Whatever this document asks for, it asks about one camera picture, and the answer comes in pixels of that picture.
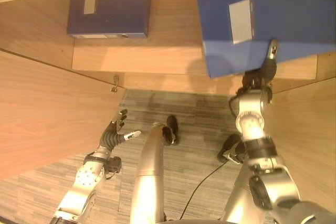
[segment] blue binder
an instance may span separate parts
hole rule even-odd
[[[336,0],[251,0],[254,37],[233,44],[229,5],[243,0],[197,0],[208,75],[259,68],[271,39],[278,62],[336,50]]]

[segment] blue box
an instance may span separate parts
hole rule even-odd
[[[210,77],[259,68],[271,39],[278,62],[336,50],[336,0],[250,0],[251,39],[237,44],[229,5],[243,0],[197,1]]]
[[[71,0],[68,34],[76,38],[146,38],[151,0]]]

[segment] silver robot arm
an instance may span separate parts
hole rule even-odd
[[[315,203],[300,200],[288,168],[278,156],[272,138],[264,132],[262,111],[271,102],[272,94],[267,83],[276,72],[277,50],[278,44],[272,40],[266,58],[270,70],[261,69],[260,75],[253,73],[251,78],[247,77],[247,85],[244,87],[243,80],[243,89],[238,93],[236,127],[243,136],[247,165],[253,173],[249,179],[253,201],[257,207],[270,212],[278,224],[335,223],[336,217],[331,212]]]
[[[140,131],[118,134],[124,125],[127,110],[118,113],[103,132],[97,149],[86,156],[83,165],[76,173],[76,179],[70,190],[57,207],[50,224],[84,223],[96,201],[97,191],[104,182],[121,169],[121,159],[111,157],[114,147],[128,139],[137,137]]]

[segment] black shoe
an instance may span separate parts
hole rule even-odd
[[[179,125],[177,123],[176,116],[170,115],[167,118],[167,126],[172,129],[173,134],[175,135],[175,139],[173,139],[172,145],[178,144],[178,137],[177,134],[179,132]]]

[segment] metal hinge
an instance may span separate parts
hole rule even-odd
[[[118,87],[118,84],[119,84],[119,75],[114,75],[114,77],[113,77],[113,87],[111,88],[111,92],[117,92],[118,91],[118,89],[117,89],[117,87]]]

